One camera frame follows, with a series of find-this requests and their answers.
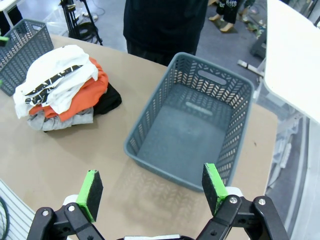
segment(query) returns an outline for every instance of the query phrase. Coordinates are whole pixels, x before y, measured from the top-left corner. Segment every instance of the white garment with black print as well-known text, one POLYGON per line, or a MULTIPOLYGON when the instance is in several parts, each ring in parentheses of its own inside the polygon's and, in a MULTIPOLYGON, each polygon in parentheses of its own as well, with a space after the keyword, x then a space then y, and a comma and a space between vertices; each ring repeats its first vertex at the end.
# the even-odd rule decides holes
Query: white garment with black print
POLYGON ((27 116, 36 105, 51 106, 61 114, 83 84, 98 79, 98 69, 77 45, 54 49, 30 66, 26 80, 15 89, 13 99, 18 118, 27 116))

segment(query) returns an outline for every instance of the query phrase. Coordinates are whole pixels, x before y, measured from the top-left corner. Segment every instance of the screw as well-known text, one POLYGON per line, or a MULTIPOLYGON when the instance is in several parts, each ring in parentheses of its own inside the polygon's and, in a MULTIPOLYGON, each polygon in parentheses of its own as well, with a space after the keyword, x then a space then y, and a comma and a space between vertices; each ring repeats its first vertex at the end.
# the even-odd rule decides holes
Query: screw
POLYGON ((236 199, 234 196, 230 198, 230 203, 236 204, 238 202, 238 199, 236 199))
POLYGON ((264 200, 263 198, 260 198, 259 201, 258 201, 258 203, 259 203, 260 205, 265 205, 265 204, 266 204, 266 200, 264 200))
POLYGON ((74 211, 75 210, 75 206, 70 206, 70 207, 68 207, 68 210, 70 211, 70 212, 72 212, 72 211, 74 211))
POLYGON ((43 215, 43 216, 48 216, 48 214, 49 214, 49 211, 48 211, 48 210, 44 210, 44 211, 42 212, 42 215, 43 215))

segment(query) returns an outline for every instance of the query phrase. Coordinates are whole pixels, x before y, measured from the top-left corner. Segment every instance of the pile of clothes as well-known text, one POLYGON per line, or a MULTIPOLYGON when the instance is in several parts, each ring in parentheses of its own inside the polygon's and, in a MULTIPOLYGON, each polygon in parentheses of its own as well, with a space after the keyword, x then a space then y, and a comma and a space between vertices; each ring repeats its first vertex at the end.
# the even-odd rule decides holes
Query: pile of clothes
POLYGON ((32 63, 13 95, 18 118, 35 130, 91 124, 118 107, 120 94, 95 59, 77 45, 54 49, 32 63))

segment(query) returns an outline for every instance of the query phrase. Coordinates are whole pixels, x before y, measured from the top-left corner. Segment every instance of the gray plastic basket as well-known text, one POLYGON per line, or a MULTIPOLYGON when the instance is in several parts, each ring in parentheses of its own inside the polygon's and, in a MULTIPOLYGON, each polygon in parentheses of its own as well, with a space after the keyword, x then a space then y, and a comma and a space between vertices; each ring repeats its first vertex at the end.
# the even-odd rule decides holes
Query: gray plastic basket
POLYGON ((125 153, 138 165, 195 191, 203 191, 203 164, 215 163, 229 185, 253 92, 249 80, 178 53, 126 139, 125 153))
POLYGON ((0 47, 1 89, 8 95, 26 80, 30 65, 43 54, 54 49, 46 24, 23 19, 5 37, 10 38, 0 47))

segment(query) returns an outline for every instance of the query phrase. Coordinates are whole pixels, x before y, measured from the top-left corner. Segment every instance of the person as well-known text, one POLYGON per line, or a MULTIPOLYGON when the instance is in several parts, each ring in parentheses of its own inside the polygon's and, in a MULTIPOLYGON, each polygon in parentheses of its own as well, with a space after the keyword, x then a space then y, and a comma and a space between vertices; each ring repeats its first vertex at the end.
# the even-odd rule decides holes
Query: person
POLYGON ((196 54, 208 0, 126 0, 129 54, 168 66, 176 53, 196 54))
MULTIPOLYGON (((13 25, 16 25, 20 20, 22 20, 21 12, 19 11, 17 6, 14 6, 8 12, 9 18, 13 25)), ((0 32, 1 36, 4 36, 10 30, 10 25, 6 19, 6 16, 3 11, 0 11, 0 32)))

